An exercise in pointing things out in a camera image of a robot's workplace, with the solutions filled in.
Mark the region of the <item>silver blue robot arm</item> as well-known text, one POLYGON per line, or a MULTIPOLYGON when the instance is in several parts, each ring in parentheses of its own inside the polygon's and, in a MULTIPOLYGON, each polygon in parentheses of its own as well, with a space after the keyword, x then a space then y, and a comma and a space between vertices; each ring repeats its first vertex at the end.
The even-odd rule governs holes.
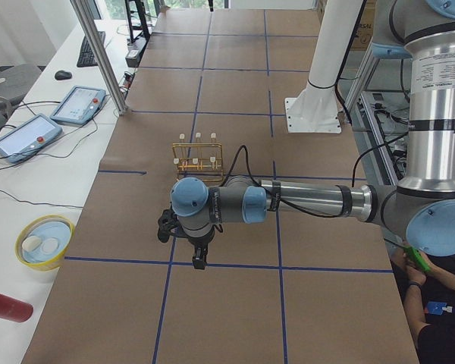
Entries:
POLYGON ((193 265, 206 266, 208 245, 224 223, 259 223, 269 212, 354 217, 409 244, 409 256, 455 255, 455 1, 379 1, 374 49, 412 57, 407 170, 396 186, 359 188, 227 176, 217 187, 185 177, 171 189, 158 220, 161 242, 187 239, 193 265))

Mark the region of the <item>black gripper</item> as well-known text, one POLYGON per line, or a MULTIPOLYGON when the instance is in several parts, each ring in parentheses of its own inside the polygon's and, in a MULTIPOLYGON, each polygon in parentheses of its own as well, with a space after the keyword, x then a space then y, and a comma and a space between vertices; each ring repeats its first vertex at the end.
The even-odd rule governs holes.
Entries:
POLYGON ((182 226, 183 232, 187 235, 187 240, 195 246, 192 263, 195 269, 207 266, 208 245, 215 237, 213 224, 207 223, 198 229, 182 226))

